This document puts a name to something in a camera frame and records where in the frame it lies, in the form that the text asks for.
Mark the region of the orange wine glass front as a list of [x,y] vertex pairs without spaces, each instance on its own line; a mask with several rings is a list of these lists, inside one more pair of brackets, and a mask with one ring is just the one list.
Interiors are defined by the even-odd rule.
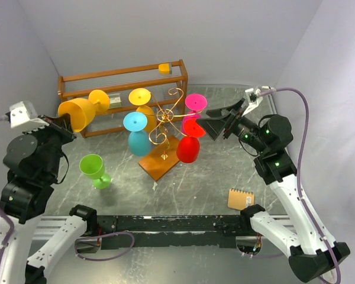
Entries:
[[157,126],[156,115],[153,109],[147,106],[151,100],[151,92],[146,88],[137,88],[130,92],[128,99],[131,104],[138,106],[137,112],[141,112],[147,117],[147,125],[144,130],[150,133]]

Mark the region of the orange wine glass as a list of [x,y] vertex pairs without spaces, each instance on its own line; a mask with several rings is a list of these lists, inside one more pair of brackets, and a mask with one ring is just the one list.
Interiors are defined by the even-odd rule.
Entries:
[[144,130],[150,133],[157,126],[156,115],[153,109],[147,106],[151,100],[151,92],[146,88],[137,88],[130,92],[128,99],[131,104],[138,106],[137,112],[141,112],[147,117],[147,125]]
[[97,113],[109,109],[110,99],[106,92],[96,89],[90,92],[88,99],[75,98],[62,102],[58,108],[58,115],[70,115],[70,122],[74,132],[81,132],[95,118]]

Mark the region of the pink wine glass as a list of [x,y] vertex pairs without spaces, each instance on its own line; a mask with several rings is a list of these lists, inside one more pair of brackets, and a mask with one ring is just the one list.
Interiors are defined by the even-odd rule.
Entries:
[[208,102],[206,97],[199,93],[192,93],[186,97],[185,105],[188,109],[190,109],[190,112],[188,112],[187,116],[184,116],[182,120],[181,132],[183,134],[186,134],[184,130],[185,122],[187,122],[187,120],[200,118],[201,112],[206,108],[207,104]]

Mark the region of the green wine glass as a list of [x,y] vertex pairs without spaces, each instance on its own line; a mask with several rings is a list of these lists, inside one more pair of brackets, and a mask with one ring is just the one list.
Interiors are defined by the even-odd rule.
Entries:
[[84,156],[79,163],[80,171],[92,181],[96,189],[105,189],[111,183],[111,177],[106,173],[104,161],[97,154]]

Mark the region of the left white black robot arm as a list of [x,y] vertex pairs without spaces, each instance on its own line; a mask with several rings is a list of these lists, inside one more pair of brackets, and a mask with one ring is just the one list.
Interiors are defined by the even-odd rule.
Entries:
[[75,240],[98,232],[97,211],[77,205],[42,248],[29,255],[34,233],[58,179],[62,147],[76,136],[69,114],[27,120],[3,159],[9,169],[0,199],[0,283],[47,283]]

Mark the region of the red wine glass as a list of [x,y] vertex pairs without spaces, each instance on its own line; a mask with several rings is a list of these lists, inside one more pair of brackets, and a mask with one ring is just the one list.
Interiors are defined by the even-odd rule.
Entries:
[[191,118],[183,123],[186,135],[180,140],[176,150],[178,159],[183,163],[193,163],[198,158],[201,148],[199,139],[206,134],[196,120],[196,118]]

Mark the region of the blue wine glass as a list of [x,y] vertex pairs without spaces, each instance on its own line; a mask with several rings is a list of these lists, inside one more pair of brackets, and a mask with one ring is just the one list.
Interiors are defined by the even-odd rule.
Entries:
[[123,119],[126,130],[130,132],[128,145],[133,155],[143,157],[151,151],[151,142],[148,133],[144,130],[147,126],[147,117],[138,111],[131,112]]

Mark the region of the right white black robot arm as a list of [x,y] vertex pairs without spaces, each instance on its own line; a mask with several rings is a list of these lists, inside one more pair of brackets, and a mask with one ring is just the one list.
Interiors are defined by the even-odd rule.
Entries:
[[322,278],[338,268],[350,255],[350,249],[326,229],[297,180],[298,170],[285,150],[293,140],[289,120],[270,114],[256,124],[244,116],[243,103],[241,99],[232,106],[208,110],[207,116],[196,122],[213,140],[220,135],[235,135],[240,144],[256,151],[256,171],[282,203],[295,231],[274,220],[258,204],[241,210],[243,227],[274,244],[288,258],[291,270],[301,282]]

